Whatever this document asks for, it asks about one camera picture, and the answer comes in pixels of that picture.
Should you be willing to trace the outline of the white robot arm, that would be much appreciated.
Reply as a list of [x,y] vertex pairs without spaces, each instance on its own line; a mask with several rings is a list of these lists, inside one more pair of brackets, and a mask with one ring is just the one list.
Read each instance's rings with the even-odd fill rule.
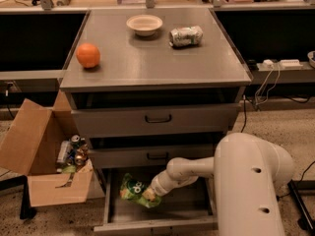
[[220,236],[285,236],[276,188],[293,175],[282,147],[245,133],[220,140],[212,157],[171,159],[143,197],[153,201],[175,188],[212,177]]

